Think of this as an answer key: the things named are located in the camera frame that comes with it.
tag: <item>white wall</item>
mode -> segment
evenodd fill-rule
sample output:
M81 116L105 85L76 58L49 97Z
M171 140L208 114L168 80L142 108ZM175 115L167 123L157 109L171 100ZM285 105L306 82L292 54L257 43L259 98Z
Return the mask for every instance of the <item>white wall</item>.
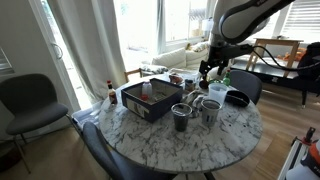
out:
M0 75L0 82L22 74L45 74L53 81L59 102L67 105L70 114L72 113L71 103L53 62L52 55L27 0L0 1L0 46L15 71L14 74ZM4 139L8 137L5 128L12 115L1 103L0 114L0 139ZM67 118L63 118L51 125L50 129L57 129L68 123Z

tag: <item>marble tabletop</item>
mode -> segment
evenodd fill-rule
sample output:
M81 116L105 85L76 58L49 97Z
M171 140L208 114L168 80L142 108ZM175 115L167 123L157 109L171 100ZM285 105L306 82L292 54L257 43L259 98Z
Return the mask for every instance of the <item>marble tabletop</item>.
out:
M108 143L140 165L170 173L218 170L245 158L261 138L261 116L252 102L245 108L225 103L213 127L204 126L200 114L178 132L170 111L149 123L124 107L120 91L127 86L117 89L117 105L104 101L99 124Z

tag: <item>black box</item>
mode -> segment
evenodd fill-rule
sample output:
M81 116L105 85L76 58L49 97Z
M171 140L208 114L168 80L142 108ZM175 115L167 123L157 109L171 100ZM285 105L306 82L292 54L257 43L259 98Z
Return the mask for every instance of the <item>black box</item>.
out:
M152 123L170 111L172 105L180 102L183 89L179 85L155 78L150 79L150 83L156 102L141 100L143 82L122 89L121 97L126 108Z

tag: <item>bowl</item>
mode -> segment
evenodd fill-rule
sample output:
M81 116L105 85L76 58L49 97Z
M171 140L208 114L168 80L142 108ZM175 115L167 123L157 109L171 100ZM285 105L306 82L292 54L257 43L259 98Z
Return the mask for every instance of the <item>bowl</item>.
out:
M249 97L245 93L238 90L229 90L227 92L225 101L240 107L246 107L250 103Z

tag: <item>gray chair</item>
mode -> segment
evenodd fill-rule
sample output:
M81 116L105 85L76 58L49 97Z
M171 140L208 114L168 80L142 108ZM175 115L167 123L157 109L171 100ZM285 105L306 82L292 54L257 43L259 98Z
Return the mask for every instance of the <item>gray chair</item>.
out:
M30 173L16 136L20 134L26 143L23 133L49 125L63 116L68 117L68 108L57 102L52 82L42 74L28 74L4 80L0 83L0 100L14 115L6 132L13 135L14 143Z
M83 126L83 140L92 156L114 180L166 180L176 176L144 168L126 159L107 145L101 131L92 122Z
M245 93L254 104L258 103L262 91L262 82L257 76L246 71L231 70L230 79L232 87Z

